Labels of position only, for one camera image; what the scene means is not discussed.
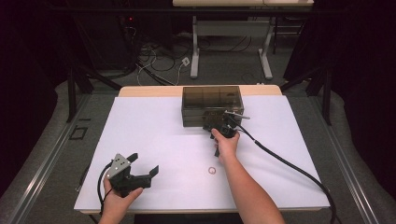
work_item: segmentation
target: box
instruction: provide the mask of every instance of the box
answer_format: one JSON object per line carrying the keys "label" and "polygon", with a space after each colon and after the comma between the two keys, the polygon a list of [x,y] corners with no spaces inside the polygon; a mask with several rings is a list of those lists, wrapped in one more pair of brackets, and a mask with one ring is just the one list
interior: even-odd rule
{"label": "box", "polygon": [[181,114],[184,127],[221,124],[224,111],[244,113],[238,86],[184,87]]}

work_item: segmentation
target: gray floor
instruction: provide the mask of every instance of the gray floor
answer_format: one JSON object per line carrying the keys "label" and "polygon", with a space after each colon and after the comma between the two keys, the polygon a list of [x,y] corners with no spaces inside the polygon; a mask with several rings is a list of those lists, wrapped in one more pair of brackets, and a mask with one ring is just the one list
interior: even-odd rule
{"label": "gray floor", "polygon": [[[208,37],[201,40],[200,45],[202,49],[226,50],[232,48],[241,39],[241,37]],[[189,67],[183,67],[179,84],[256,84],[263,81],[265,84],[282,85],[284,83],[282,76],[296,37],[281,36],[278,41],[276,55],[269,54],[269,63],[274,75],[272,80],[262,78],[261,63],[257,52],[257,49],[262,46],[262,41],[259,38],[253,38],[249,48],[242,52],[202,50],[198,78],[190,79]],[[185,56],[191,58],[190,48],[186,48],[190,43],[183,40],[175,45],[176,55],[182,56],[176,60],[176,65],[173,67],[172,61],[160,56],[161,53],[157,49],[156,53],[159,57],[154,67],[158,70],[172,68],[169,71],[154,71],[154,73],[170,81],[176,81],[178,66],[184,58],[182,53],[187,52]],[[248,38],[238,48],[243,49],[247,43]],[[106,75],[117,73],[106,72]],[[114,80],[122,85],[138,85],[137,76],[136,70],[128,76]],[[142,85],[157,85],[144,72],[139,75],[139,80]],[[81,110],[71,124],[65,123],[68,112],[66,83],[57,88],[59,98],[52,119],[21,171],[0,200],[0,223],[8,223],[18,218],[20,222],[26,223],[92,222],[87,216],[73,210],[78,196],[74,188],[78,185],[80,174],[92,158],[113,99],[117,95],[116,91],[103,83],[95,80],[92,83],[95,86],[94,93],[88,96],[79,95]],[[306,83],[302,83],[284,94],[290,100],[320,178],[332,190],[339,217],[343,223],[394,223],[396,220],[395,201],[378,186],[370,170],[353,147],[342,99],[332,94],[332,127],[328,127],[318,114],[320,96],[306,97],[305,86]],[[88,128],[84,139],[68,140],[69,136],[66,136],[65,142],[60,142],[63,139],[62,134],[76,125]],[[37,171],[43,168],[43,162],[49,159],[48,156],[57,146],[61,147],[58,148],[59,151],[53,158],[54,163],[49,170],[49,175],[42,180],[44,187],[38,188],[40,193],[31,198],[30,206],[25,206],[25,202],[21,199],[29,198],[29,194],[26,193],[29,185],[40,177]],[[352,177],[351,173],[344,172],[345,169],[342,166],[345,163],[339,163],[337,148],[341,149],[346,158],[346,164],[351,167]],[[358,192],[363,192],[362,196],[355,195],[356,189]],[[360,203],[360,200],[366,200],[367,203]],[[17,211],[16,208],[20,207],[25,210]],[[319,212],[285,212],[283,215],[288,223],[328,223],[330,220],[330,213],[326,209]],[[124,222],[133,222],[133,217],[128,216]]]}

